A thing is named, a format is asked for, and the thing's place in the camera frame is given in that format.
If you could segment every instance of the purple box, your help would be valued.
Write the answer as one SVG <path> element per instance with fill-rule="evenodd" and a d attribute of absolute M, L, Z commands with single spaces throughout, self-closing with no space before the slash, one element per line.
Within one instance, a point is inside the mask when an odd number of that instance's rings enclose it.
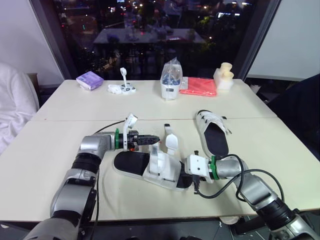
<path fill-rule="evenodd" d="M 102 85 L 104 79 L 92 71 L 88 71 L 76 78 L 80 86 L 86 90 L 92 91 Z"/>

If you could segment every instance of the white sandal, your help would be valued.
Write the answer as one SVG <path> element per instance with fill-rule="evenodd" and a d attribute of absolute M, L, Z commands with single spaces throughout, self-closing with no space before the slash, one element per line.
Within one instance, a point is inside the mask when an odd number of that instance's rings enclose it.
<path fill-rule="evenodd" d="M 231 132 L 224 125 L 223 118 L 211 111 L 200 110 L 195 120 L 205 154 L 208 157 L 227 155 L 226 135 Z"/>
<path fill-rule="evenodd" d="M 178 138 L 169 124 L 164 125 L 167 153 L 159 149 L 159 143 L 149 146 L 149 153 L 137 151 L 120 152 L 113 160 L 119 174 L 144 180 L 166 189 L 184 191 L 193 182 L 192 176 L 185 173 L 185 165 L 175 157 L 179 148 Z"/>

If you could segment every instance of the black slipper sole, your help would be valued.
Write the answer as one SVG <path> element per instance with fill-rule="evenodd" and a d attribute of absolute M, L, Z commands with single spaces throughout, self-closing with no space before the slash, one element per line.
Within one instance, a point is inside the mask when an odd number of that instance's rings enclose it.
<path fill-rule="evenodd" d="M 148 166 L 149 157 L 149 153 L 122 151 L 115 156 L 113 165 L 119 171 L 142 177 Z M 187 189 L 191 186 L 192 182 L 192 176 L 185 173 L 185 165 L 181 162 L 181 172 L 176 187 Z"/>
<path fill-rule="evenodd" d="M 218 125 L 213 122 L 209 123 L 204 131 L 204 137 L 210 153 L 215 156 L 224 156 L 228 154 L 229 148 L 226 135 Z"/>

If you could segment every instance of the white cloth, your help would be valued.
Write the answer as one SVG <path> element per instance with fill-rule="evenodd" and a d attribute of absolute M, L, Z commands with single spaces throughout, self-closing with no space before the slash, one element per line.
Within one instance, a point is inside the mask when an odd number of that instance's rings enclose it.
<path fill-rule="evenodd" d="M 38 109 L 29 77 L 0 62 L 0 155 Z"/>

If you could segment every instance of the plastic bag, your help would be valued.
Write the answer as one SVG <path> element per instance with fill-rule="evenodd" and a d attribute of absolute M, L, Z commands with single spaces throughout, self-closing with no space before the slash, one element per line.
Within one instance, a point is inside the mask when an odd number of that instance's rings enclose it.
<path fill-rule="evenodd" d="M 176 57 L 164 64 L 160 79 L 161 95 L 164 99 L 173 100 L 177 98 L 182 78 L 182 67 Z"/>
<path fill-rule="evenodd" d="M 184 77 L 180 89 L 181 94 L 214 97 L 217 95 L 213 79 L 200 77 Z"/>

